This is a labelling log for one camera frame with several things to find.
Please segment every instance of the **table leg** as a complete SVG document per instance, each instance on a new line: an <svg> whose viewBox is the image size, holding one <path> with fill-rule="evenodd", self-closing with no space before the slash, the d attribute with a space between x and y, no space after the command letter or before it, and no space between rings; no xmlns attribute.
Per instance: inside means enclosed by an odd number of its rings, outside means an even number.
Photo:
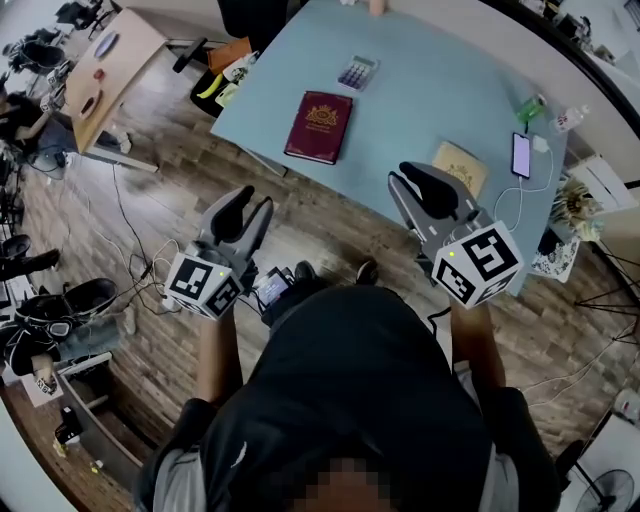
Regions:
<svg viewBox="0 0 640 512"><path fill-rule="evenodd" d="M158 170L158 164L155 162L149 162L133 155L125 155L120 151L114 149L108 149L104 146L93 145L84 153L88 157L94 157L96 160L112 164L126 165L127 167L134 167L135 169L142 169L143 171L156 172Z"/></svg>
<svg viewBox="0 0 640 512"><path fill-rule="evenodd" d="M253 158L255 158L258 162L260 162L265 167L269 168L269 170L275 172L278 176L284 178L284 175L287 174L286 167L274 162L273 160L267 158L266 156L259 155L258 153L254 153L253 151L248 150L247 148L242 148L243 151L249 153Z"/></svg>

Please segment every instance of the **charging cable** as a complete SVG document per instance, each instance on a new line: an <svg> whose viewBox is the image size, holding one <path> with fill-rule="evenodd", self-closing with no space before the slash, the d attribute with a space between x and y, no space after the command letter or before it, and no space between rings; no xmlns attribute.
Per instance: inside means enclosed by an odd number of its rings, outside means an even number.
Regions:
<svg viewBox="0 0 640 512"><path fill-rule="evenodd" d="M533 149L535 149L536 151L538 151L540 153L546 153L546 152L549 153L549 156L551 157L551 171L549 172L549 179L547 180L547 184L543 188L523 189L522 188L522 176L519 176L518 177L518 186L517 187L505 188L502 191L502 193L498 196L498 199L496 200L496 204L493 207L493 219L494 220L498 220L498 205L500 204L500 201L502 200L504 195L507 192L510 192L511 190L519 190L520 191L520 205L518 206L518 218L516 219L516 223L513 225L513 227L509 228L509 233L513 233L517 229L518 225L520 224L520 218L522 217L523 195L525 193L531 194L531 193L535 193L535 192L544 192L545 190L547 190L551 186L551 179L553 178L553 172L554 172L553 151L551 151L551 148L549 147L549 144L547 143L547 141L545 139L543 139L542 137L538 137L537 135L533 138Z"/></svg>

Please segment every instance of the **calculator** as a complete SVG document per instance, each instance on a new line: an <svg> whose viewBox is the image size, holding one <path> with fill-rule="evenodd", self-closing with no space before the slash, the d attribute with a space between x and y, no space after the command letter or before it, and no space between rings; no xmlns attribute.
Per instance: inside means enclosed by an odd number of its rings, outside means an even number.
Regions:
<svg viewBox="0 0 640 512"><path fill-rule="evenodd" d="M361 91L367 85L377 67L378 63L376 61L354 55L340 74L338 83L354 91Z"/></svg>

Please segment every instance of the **light blue table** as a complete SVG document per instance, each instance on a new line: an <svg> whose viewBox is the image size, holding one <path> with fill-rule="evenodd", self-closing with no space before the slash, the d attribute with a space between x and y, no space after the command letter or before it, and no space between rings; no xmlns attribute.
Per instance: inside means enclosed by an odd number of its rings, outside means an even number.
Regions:
<svg viewBox="0 0 640 512"><path fill-rule="evenodd" d="M337 77L352 55L380 61L366 89L353 92ZM317 90L355 99L335 166L283 153L302 95ZM387 175L404 160L430 163L449 140L490 170L479 203L490 215L500 192L517 186L511 174L513 132L522 133L514 112L533 85L482 50L422 21L389 12L375 18L366 5L311 0L258 60L222 112L211 133L289 167L376 212L402 223L387 189ZM548 139L554 176L545 192L524 194L514 239L527 263L544 232L558 183L566 137L552 136L539 117L529 130ZM532 153L524 188L546 185L549 153ZM519 194L510 192L498 217L508 227L518 214ZM526 274L509 286L517 294Z"/></svg>

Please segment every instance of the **wooden desk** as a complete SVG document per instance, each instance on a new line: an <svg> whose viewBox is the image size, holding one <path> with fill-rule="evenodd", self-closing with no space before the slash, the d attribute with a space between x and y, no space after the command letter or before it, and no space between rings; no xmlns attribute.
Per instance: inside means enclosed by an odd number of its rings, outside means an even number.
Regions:
<svg viewBox="0 0 640 512"><path fill-rule="evenodd" d="M103 60L98 60L94 57L96 48L107 34L114 31L119 34L119 40ZM163 48L165 41L165 37L138 14L130 9L124 9L78 61L67 79L66 97L80 153L93 152L93 144L100 133L108 128L108 123L122 103L125 94L144 73L153 57ZM105 77L100 84L102 99L93 114L83 120L78 113L92 90L98 87L98 82L93 78L93 74L98 69L105 72ZM130 163L126 161L127 159L132 160L125 155L122 157L124 158L118 161L124 164Z"/></svg>

